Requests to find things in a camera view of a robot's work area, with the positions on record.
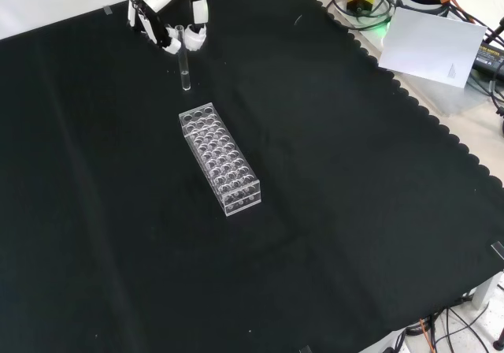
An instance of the orange cable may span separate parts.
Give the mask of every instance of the orange cable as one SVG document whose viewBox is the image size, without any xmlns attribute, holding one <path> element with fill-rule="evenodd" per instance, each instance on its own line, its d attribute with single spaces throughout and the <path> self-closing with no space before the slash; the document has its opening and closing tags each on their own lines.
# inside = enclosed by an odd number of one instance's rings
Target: orange cable
<svg viewBox="0 0 504 353">
<path fill-rule="evenodd" d="M 455 6 L 457 6 L 460 10 L 464 11 L 464 10 L 463 10 L 463 8 L 461 8 L 461 7 L 460 7 L 460 5 L 458 4 L 457 0 L 451 0 L 451 1 L 452 1 L 452 2 L 455 4 Z M 474 24 L 474 19 L 472 19 L 471 17 L 467 17 L 467 18 L 471 21 L 471 23 L 472 23 L 472 24 Z"/>
<path fill-rule="evenodd" d="M 431 352 L 435 353 L 435 350 L 432 347 L 431 342 L 428 340 L 427 333 L 425 332 L 424 321 L 422 319 L 420 319 L 420 326 L 422 327 L 422 332 L 424 333 L 425 339 L 427 340 L 427 344 L 431 348 Z"/>
</svg>

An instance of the white robot finger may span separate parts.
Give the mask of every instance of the white robot finger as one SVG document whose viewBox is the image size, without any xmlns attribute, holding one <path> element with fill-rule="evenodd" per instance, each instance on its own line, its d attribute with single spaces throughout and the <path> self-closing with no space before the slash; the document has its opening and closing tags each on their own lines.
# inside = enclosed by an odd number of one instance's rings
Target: white robot finger
<svg viewBox="0 0 504 353">
<path fill-rule="evenodd" d="M 158 40 L 156 39 L 156 35 L 154 34 L 154 30 L 152 29 L 152 25 L 150 24 L 149 20 L 141 13 L 139 14 L 139 18 L 149 39 L 158 44 Z"/>
<path fill-rule="evenodd" d="M 206 0 L 191 0 L 195 24 L 208 23 L 208 3 Z"/>
<path fill-rule="evenodd" d="M 163 47 L 163 50 L 170 54 L 176 54 L 182 47 L 182 43 L 178 39 L 172 39 L 169 46 Z"/>
<path fill-rule="evenodd" d="M 135 10 L 135 7 L 133 6 L 132 0 L 129 0 L 129 3 L 128 3 L 128 23 L 132 28 L 135 27 L 135 19 L 136 19 L 136 10 Z"/>
<path fill-rule="evenodd" d="M 186 48 L 189 51 L 197 51 L 202 48 L 203 43 L 206 40 L 206 26 L 199 30 L 199 33 L 193 32 L 191 29 L 192 25 L 187 26 L 184 34 L 184 42 Z"/>
<path fill-rule="evenodd" d="M 170 25 L 166 26 L 166 31 L 168 32 L 168 36 L 172 39 L 177 39 L 178 34 L 174 28 L 172 28 Z"/>
</svg>

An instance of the floor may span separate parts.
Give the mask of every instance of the floor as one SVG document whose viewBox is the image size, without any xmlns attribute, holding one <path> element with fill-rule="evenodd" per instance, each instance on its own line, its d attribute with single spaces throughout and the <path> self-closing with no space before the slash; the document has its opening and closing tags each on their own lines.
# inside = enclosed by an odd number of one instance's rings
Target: floor
<svg viewBox="0 0 504 353">
<path fill-rule="evenodd" d="M 86 13 L 88 11 L 112 5 L 123 0 L 0 0 L 0 39 L 26 32 L 33 28 L 51 24 L 59 20 Z M 458 0 L 463 8 L 473 13 L 490 26 L 496 26 L 504 17 L 504 0 Z M 491 108 L 479 108 L 467 115 L 440 118 L 457 134 L 463 143 L 480 158 L 493 174 L 504 180 L 504 145 L 501 136 L 496 134 L 500 128 L 500 120 L 488 119 L 492 115 Z M 479 311 L 471 303 L 455 307 L 467 322 L 472 321 Z M 462 327 L 461 322 L 451 314 L 449 317 L 450 331 Z M 490 352 L 495 351 L 492 342 L 504 328 L 504 291 L 497 288 L 483 316 L 475 323 L 474 329 Z M 446 331 L 446 315 L 443 314 L 436 322 L 436 335 L 442 336 Z M 477 353 L 484 351 L 475 336 L 465 330 L 453 335 L 452 344 L 456 353 Z M 439 353 L 450 352 L 447 340 L 439 342 Z M 403 353 L 428 353 L 429 347 L 423 336 L 407 337 Z"/>
<path fill-rule="evenodd" d="M 500 285 L 504 287 L 504 277 L 500 280 Z M 459 314 L 465 321 L 470 323 L 480 312 L 484 310 L 476 310 L 474 306 L 467 302 L 461 306 L 454 307 L 455 312 Z M 450 332 L 457 331 L 464 327 L 460 320 L 451 312 L 449 313 L 449 330 Z M 443 315 L 438 318 L 435 323 L 436 339 L 446 335 L 447 316 Z M 485 343 L 489 352 L 496 351 L 492 343 L 498 338 L 504 328 L 504 291 L 496 288 L 492 296 L 487 310 L 473 325 L 474 330 Z M 451 337 L 451 343 L 455 353 L 477 353 L 484 352 L 484 348 L 478 339 L 468 330 L 461 331 Z M 438 353 L 450 353 L 447 339 L 441 340 L 437 344 Z M 406 347 L 404 352 L 410 353 L 429 353 L 430 349 L 424 336 L 415 336 L 406 338 Z"/>
</svg>

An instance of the cable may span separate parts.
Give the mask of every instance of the cable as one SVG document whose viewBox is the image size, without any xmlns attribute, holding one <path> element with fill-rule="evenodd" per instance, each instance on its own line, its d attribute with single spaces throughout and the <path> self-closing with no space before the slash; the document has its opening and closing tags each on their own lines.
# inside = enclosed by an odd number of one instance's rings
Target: cable
<svg viewBox="0 0 504 353">
<path fill-rule="evenodd" d="M 382 13 L 378 13 L 378 14 L 375 14 L 375 12 L 378 10 L 378 8 L 380 8 L 383 4 L 386 4 L 387 5 L 387 10 L 382 12 Z M 348 26 L 348 25 L 343 25 L 343 24 L 340 24 L 339 22 L 335 21 L 333 16 L 329 13 L 329 7 L 333 5 L 335 8 L 337 8 L 337 10 L 339 10 L 342 14 L 346 14 L 347 16 L 351 16 L 351 17 L 355 17 L 355 18 L 360 18 L 360 17 L 366 17 L 366 18 L 381 18 L 381 17 L 385 17 L 382 21 L 380 22 L 377 22 L 375 24 L 369 24 L 367 26 L 362 26 L 362 27 L 354 27 L 354 26 Z M 387 24 L 388 22 L 390 22 L 390 20 L 392 19 L 392 16 L 394 14 L 394 11 L 392 11 L 392 9 L 394 9 L 395 11 L 395 2 L 394 0 L 380 0 L 380 2 L 378 3 L 378 5 L 376 7 L 374 7 L 371 11 L 362 11 L 362 12 L 359 12 L 359 13 L 354 13 L 354 12 L 351 12 L 349 10 L 345 10 L 345 9 L 342 9 L 337 3 L 336 3 L 336 0 L 331 0 L 325 7 L 325 11 L 326 11 L 326 15 L 329 17 L 329 19 L 339 25 L 339 26 L 343 26 L 345 28 L 348 28 L 349 30 L 355 30 L 355 31 L 365 31 L 365 30 L 370 30 L 372 28 L 377 28 L 379 26 L 382 26 L 384 24 Z"/>
<path fill-rule="evenodd" d="M 485 39 L 485 43 L 490 44 L 495 40 L 495 35 L 501 35 L 504 32 L 504 18 L 502 18 L 499 23 L 498 27 L 495 29 L 495 34 L 492 34 L 488 38 Z"/>
<path fill-rule="evenodd" d="M 483 342 L 483 340 L 481 340 L 480 335 L 478 335 L 478 334 L 476 333 L 476 331 L 475 331 L 474 329 L 472 329 L 472 328 L 471 328 L 471 326 L 470 326 L 469 324 L 467 324 L 467 323 L 465 322 L 465 320 L 464 320 L 464 319 L 462 319 L 462 318 L 461 318 L 461 317 L 460 317 L 460 316 L 459 316 L 459 315 L 458 315 L 455 311 L 453 311 L 451 308 L 450 308 L 450 311 L 451 311 L 451 312 L 453 312 L 453 313 L 455 314 L 455 316 L 456 316 L 457 318 L 459 318 L 459 319 L 461 320 L 461 322 L 462 322 L 462 323 L 464 323 L 464 324 L 466 325 L 466 327 L 467 327 L 467 328 L 469 328 L 469 330 L 470 330 L 472 333 L 474 333 L 474 336 L 476 336 L 476 338 L 478 339 L 478 341 L 479 341 L 479 342 L 481 342 L 481 345 L 483 345 L 483 347 L 484 347 L 485 351 L 486 351 L 487 353 L 490 353 L 490 352 L 488 351 L 488 349 L 487 349 L 487 346 L 486 346 L 486 345 L 485 345 L 485 343 Z"/>
<path fill-rule="evenodd" d="M 450 352 L 451 353 L 455 353 L 454 347 L 451 344 L 451 338 L 450 338 L 450 327 L 449 327 L 449 323 L 448 323 L 448 313 L 449 312 L 450 312 L 450 308 L 447 308 L 447 339 L 448 339 L 448 347 L 450 348 Z"/>
<path fill-rule="evenodd" d="M 495 107 L 497 108 L 497 114 L 500 115 L 501 117 L 504 117 L 504 107 L 498 105 L 497 102 L 504 102 L 504 101 L 495 97 L 494 92 L 495 92 L 495 83 L 497 81 L 497 74 L 501 70 L 503 65 L 504 65 L 504 60 L 502 60 L 501 64 L 498 65 L 497 69 L 494 72 L 493 77 L 491 78 L 491 82 L 490 82 L 490 97 L 491 97 L 491 100 L 494 102 Z"/>
<path fill-rule="evenodd" d="M 471 325 L 473 325 L 474 323 L 476 323 L 476 321 L 481 317 L 481 315 L 483 315 L 485 313 L 485 311 L 488 309 L 489 305 L 490 305 L 490 303 L 488 303 L 487 306 L 483 309 L 483 311 L 481 311 L 481 313 L 478 316 L 476 316 L 476 318 L 473 321 L 471 321 L 471 323 L 468 324 L 466 327 L 457 329 L 455 332 L 448 333 L 445 336 L 440 337 L 438 340 L 435 341 L 435 344 L 437 345 L 438 342 L 440 342 L 442 339 L 447 338 L 448 336 L 453 336 L 455 333 L 459 333 L 459 332 L 463 331 L 464 329 L 470 328 Z"/>
<path fill-rule="evenodd" d="M 441 312 L 439 313 L 434 313 L 433 315 L 433 318 L 434 318 L 434 322 L 436 321 L 436 319 L 441 315 Z M 431 323 L 428 323 L 426 326 L 425 326 L 425 331 L 429 331 L 431 329 Z M 421 335 L 423 332 L 421 330 L 421 325 L 420 325 L 420 322 L 417 323 L 416 325 L 411 325 L 409 327 L 406 328 L 406 335 L 407 336 L 419 336 Z"/>
<path fill-rule="evenodd" d="M 428 344 L 428 346 L 431 348 L 431 352 L 432 352 L 432 353 L 435 353 L 435 350 L 434 350 L 434 348 L 432 347 L 431 342 L 430 342 L 430 341 L 429 341 L 429 339 L 428 339 L 427 333 L 425 332 L 424 321 L 423 321 L 422 319 L 420 319 L 420 325 L 421 325 L 421 327 L 422 327 L 422 332 L 424 333 L 424 337 L 425 337 L 425 339 L 427 340 L 427 344 Z"/>
<path fill-rule="evenodd" d="M 432 315 L 429 319 L 430 319 L 430 324 L 431 324 L 431 345 L 435 351 L 435 321 L 433 320 L 434 318 Z"/>
<path fill-rule="evenodd" d="M 491 28 L 489 28 L 486 24 L 484 24 L 483 22 L 481 22 L 480 20 L 478 20 L 476 17 L 474 17 L 471 14 L 467 13 L 466 11 L 464 11 L 462 8 L 460 8 L 460 6 L 450 5 L 450 11 L 452 13 L 454 13 L 457 17 L 461 18 L 462 20 L 465 20 L 466 22 L 470 22 L 471 20 L 474 20 L 475 22 L 477 22 L 481 26 L 484 26 L 485 28 L 487 28 L 487 30 L 490 33 L 495 34 L 494 30 L 492 30 Z M 504 38 L 501 37 L 500 35 L 497 35 L 495 37 L 495 42 L 497 42 L 502 47 L 504 47 Z"/>
<path fill-rule="evenodd" d="M 484 93 L 486 94 L 487 96 L 491 96 L 491 92 L 488 91 L 488 88 L 485 87 L 481 81 L 479 81 L 472 73 L 469 74 L 469 77 L 472 79 L 472 81 L 474 81 L 476 83 L 476 85 L 478 87 L 480 87 L 480 89 L 478 89 L 477 87 L 475 87 L 473 84 L 471 84 L 470 82 L 467 82 L 467 84 L 472 88 L 472 89 L 476 89 L 477 91 L 481 92 L 481 93 Z M 502 97 L 502 99 L 498 99 L 496 98 L 496 100 L 498 102 L 501 102 L 501 103 L 504 103 L 504 95 L 502 94 L 501 91 L 495 89 L 495 92 L 500 95 Z"/>
<path fill-rule="evenodd" d="M 399 353 L 402 345 L 404 344 L 404 339 L 406 338 L 406 330 L 402 331 L 402 333 L 397 336 L 397 340 L 395 341 L 394 353 Z"/>
</svg>

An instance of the black cloth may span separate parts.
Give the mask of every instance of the black cloth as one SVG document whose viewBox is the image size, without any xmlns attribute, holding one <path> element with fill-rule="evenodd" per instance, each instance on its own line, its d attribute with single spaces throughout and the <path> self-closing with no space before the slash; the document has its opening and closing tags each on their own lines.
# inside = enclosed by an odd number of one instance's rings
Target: black cloth
<svg viewBox="0 0 504 353">
<path fill-rule="evenodd" d="M 500 182 L 318 2 L 209 4 L 188 93 L 125 4 L 0 43 L 0 351 L 354 353 L 502 268 Z M 261 180 L 231 217 L 207 102 Z"/>
</svg>

